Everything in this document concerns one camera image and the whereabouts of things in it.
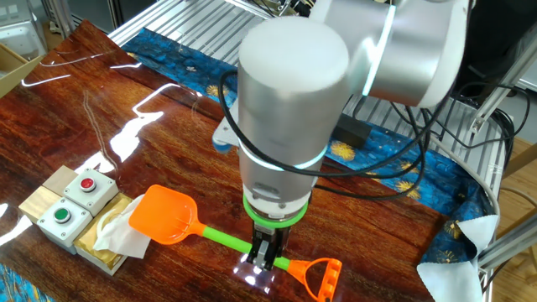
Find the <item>white button box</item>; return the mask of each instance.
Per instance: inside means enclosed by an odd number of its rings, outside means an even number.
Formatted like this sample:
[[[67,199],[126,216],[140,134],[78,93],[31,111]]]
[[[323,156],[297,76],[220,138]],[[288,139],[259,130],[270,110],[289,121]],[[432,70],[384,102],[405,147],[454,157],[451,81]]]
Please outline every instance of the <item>white button box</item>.
[[[62,197],[38,219],[37,225],[52,242],[75,255],[73,241],[91,219],[87,209]]]
[[[86,208],[92,216],[96,216],[117,193],[116,181],[94,169],[85,169],[64,190],[65,197]]]

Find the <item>green handle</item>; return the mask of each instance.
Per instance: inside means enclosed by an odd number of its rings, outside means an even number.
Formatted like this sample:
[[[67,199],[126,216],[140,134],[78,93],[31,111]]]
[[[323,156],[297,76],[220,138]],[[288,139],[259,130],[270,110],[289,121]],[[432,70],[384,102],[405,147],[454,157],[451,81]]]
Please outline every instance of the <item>green handle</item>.
[[[252,248],[252,244],[215,230],[210,226],[206,226],[205,230],[203,231],[203,237],[211,239],[213,242],[218,242],[223,246],[230,247],[236,251],[239,251],[240,253],[250,253],[250,249]],[[281,268],[284,271],[287,271],[290,263],[291,261],[284,257],[276,258],[276,260],[274,260],[274,266]]]

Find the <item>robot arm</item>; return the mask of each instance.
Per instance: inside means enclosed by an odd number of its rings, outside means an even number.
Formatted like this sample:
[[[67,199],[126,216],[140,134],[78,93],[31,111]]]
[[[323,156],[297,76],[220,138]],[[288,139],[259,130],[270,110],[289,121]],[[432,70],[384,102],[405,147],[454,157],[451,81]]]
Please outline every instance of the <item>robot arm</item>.
[[[450,89],[464,53],[468,0],[319,0],[310,19],[345,41],[352,93],[431,107]]]
[[[240,46],[233,120],[262,153],[318,171],[352,93],[409,106],[440,101],[461,63],[467,9],[467,0],[407,0],[397,7],[319,0],[310,18],[263,22]],[[215,145],[226,136],[227,121],[222,124]],[[305,214],[317,178],[284,171],[234,139],[243,203],[253,219],[248,261],[271,269],[289,228]]]

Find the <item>orange toy shovel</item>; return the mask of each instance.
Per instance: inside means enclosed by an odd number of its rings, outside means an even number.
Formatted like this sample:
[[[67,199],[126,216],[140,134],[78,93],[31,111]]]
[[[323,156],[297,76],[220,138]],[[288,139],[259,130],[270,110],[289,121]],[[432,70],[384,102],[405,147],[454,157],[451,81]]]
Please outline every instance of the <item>orange toy shovel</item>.
[[[196,202],[188,195],[152,185],[128,220],[128,224],[161,244],[181,242],[190,234],[196,234],[239,251],[249,253],[252,245],[236,237],[227,235],[198,221]],[[319,294],[315,296],[305,279],[307,270],[317,263],[327,262],[325,276]],[[321,258],[313,262],[276,258],[274,266],[289,272],[299,280],[308,294],[318,302],[332,301],[337,279],[341,272],[341,261]]]

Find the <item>red button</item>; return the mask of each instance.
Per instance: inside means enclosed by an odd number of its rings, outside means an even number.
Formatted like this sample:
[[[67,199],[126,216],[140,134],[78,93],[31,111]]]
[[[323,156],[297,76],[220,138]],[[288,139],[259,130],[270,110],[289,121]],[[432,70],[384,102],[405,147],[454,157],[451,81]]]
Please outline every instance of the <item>red button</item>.
[[[84,191],[84,192],[90,192],[92,191],[93,189],[95,189],[95,180],[91,179],[91,178],[85,178],[81,181],[81,189]]]

